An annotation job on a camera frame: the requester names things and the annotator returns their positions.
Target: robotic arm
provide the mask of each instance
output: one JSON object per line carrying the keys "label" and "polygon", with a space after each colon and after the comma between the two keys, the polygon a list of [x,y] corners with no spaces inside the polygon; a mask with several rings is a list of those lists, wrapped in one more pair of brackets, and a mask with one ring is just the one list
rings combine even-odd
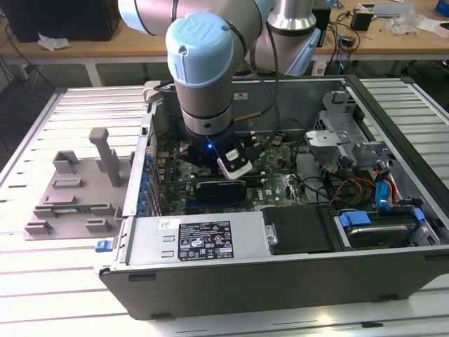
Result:
{"label": "robotic arm", "polygon": [[175,80],[190,143],[181,157],[197,166],[217,165],[228,179],[252,169],[233,129],[232,78],[245,60],[274,70],[271,31],[279,71],[304,73],[319,40],[313,0],[119,0],[125,23],[166,36],[168,67]]}

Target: white paper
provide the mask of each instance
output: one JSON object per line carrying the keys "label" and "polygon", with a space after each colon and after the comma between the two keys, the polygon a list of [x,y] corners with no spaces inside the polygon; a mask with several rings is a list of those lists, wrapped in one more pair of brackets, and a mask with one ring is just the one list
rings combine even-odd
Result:
{"label": "white paper", "polygon": [[446,21],[434,20],[425,18],[423,21],[419,23],[417,26],[419,29],[426,30],[428,32],[433,32],[437,26]]}
{"label": "white paper", "polygon": [[70,47],[69,40],[67,39],[53,39],[51,37],[45,37],[41,33],[39,35],[38,45],[44,47],[49,51],[55,51],[55,49],[68,48]]}

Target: slatted metal work surface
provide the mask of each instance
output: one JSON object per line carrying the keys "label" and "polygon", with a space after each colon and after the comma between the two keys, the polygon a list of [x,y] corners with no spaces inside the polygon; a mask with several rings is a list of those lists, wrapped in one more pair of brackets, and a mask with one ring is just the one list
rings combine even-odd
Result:
{"label": "slatted metal work surface", "polygon": [[[362,80],[408,141],[449,187],[449,116],[418,85],[400,79]],[[368,119],[364,121],[382,140]]]}
{"label": "slatted metal work surface", "polygon": [[[98,157],[93,126],[109,129],[109,143],[128,156],[137,143],[142,87],[71,89],[55,95],[0,175],[0,336],[198,336],[271,331],[265,335],[426,336],[449,332],[449,275],[409,300],[278,312],[196,317],[159,322],[130,318],[93,266],[97,239],[25,242],[22,229],[54,172],[58,150]],[[381,322],[364,329],[361,322]]]}

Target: blue drive bracket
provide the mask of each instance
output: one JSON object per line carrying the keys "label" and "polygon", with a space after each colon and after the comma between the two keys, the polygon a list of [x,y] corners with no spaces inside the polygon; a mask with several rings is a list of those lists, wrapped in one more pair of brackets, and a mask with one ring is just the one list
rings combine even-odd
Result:
{"label": "blue drive bracket", "polygon": [[420,209],[413,209],[413,215],[420,225],[426,220],[424,213]]}
{"label": "blue drive bracket", "polygon": [[383,180],[376,184],[376,206],[383,207],[386,211],[390,211],[391,207],[388,205],[388,196],[390,193],[390,186]]}
{"label": "blue drive bracket", "polygon": [[97,243],[95,246],[95,251],[97,253],[106,253],[108,251],[112,251],[112,241],[102,240]]}
{"label": "blue drive bracket", "polygon": [[365,211],[344,212],[338,218],[343,227],[371,225],[371,219]]}

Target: power supply label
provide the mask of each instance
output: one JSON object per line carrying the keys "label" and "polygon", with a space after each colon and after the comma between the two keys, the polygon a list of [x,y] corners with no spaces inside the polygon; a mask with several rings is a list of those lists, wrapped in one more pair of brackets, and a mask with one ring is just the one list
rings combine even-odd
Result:
{"label": "power supply label", "polygon": [[233,258],[231,223],[181,223],[177,258],[181,261]]}

